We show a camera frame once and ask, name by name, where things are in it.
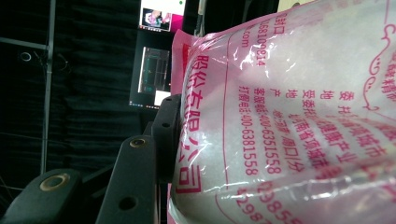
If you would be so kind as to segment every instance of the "plastic bag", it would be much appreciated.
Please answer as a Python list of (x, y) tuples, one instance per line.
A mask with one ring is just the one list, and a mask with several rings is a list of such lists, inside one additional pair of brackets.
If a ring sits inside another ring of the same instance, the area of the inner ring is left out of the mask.
[(395, 223), (396, 1), (177, 32), (177, 223)]

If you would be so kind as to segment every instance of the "white bag content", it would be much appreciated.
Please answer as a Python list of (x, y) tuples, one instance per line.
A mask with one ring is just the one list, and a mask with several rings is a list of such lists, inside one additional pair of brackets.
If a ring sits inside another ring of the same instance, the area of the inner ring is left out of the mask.
[(316, 1), (177, 32), (175, 221), (396, 223), (395, 12)]

